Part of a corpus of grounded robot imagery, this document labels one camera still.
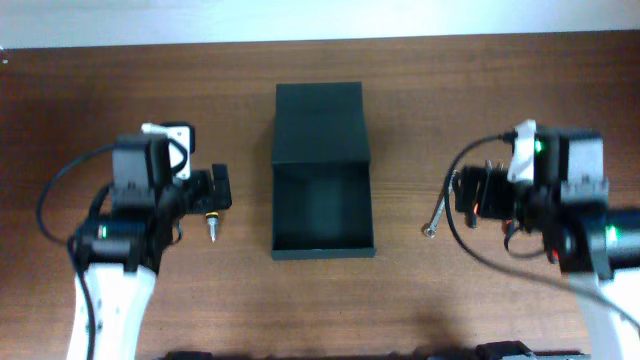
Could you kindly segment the orange black long-nose pliers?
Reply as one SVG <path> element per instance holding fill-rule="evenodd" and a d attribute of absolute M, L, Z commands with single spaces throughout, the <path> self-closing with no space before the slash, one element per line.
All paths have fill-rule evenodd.
<path fill-rule="evenodd" d="M 515 190 L 502 167 L 470 166 L 461 181 L 469 210 L 467 226 L 476 228 L 479 219 L 509 221 L 515 212 Z"/>

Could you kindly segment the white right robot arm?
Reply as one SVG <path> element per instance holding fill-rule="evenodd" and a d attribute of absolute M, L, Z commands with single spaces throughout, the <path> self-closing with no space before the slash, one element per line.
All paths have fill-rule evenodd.
<path fill-rule="evenodd" d="M 518 232 L 539 234 L 539 255 L 559 266 L 562 282 L 496 264 L 483 265 L 506 275 L 575 294 L 592 341 L 595 359 L 639 356 L 639 210 L 612 208 L 604 174 L 603 140 L 592 130 L 515 131 L 467 145 L 503 141 L 512 147 L 511 169 L 491 165 L 451 166 L 444 184 L 453 200 L 448 214 L 502 222 L 506 241 Z"/>

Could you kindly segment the silver ring wrench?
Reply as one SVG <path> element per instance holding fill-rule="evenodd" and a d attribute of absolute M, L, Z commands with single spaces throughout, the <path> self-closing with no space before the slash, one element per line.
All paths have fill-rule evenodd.
<path fill-rule="evenodd" d="M 449 180 L 448 188 L 440 192 L 439 198 L 434 208 L 434 211 L 432 213 L 432 216 L 430 220 L 423 227 L 423 234 L 426 237 L 434 238 L 437 233 L 438 224 L 445 211 L 445 199 L 448 198 L 450 193 L 452 192 L 453 183 L 454 183 L 456 174 L 457 174 L 457 171 L 454 171 L 453 175 L 451 176 L 451 179 Z"/>

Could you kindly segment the yellow black stubby screwdriver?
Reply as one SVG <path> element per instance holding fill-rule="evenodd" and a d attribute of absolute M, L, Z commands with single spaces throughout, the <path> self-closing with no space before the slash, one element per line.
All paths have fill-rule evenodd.
<path fill-rule="evenodd" d="M 217 227 L 219 224 L 219 213 L 208 212 L 205 214 L 205 219 L 209 228 L 209 234 L 211 242 L 214 243 L 217 239 Z"/>

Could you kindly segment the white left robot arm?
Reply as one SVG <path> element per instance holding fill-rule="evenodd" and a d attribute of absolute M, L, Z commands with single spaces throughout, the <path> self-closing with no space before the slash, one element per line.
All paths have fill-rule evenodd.
<path fill-rule="evenodd" d="M 76 272 L 70 359 L 132 359 L 163 252 L 183 237 L 186 215 L 211 227 L 232 205 L 228 168 L 213 164 L 181 179 L 173 165 L 175 140 L 125 135 L 109 147 L 113 179 L 92 201 L 68 240 Z"/>

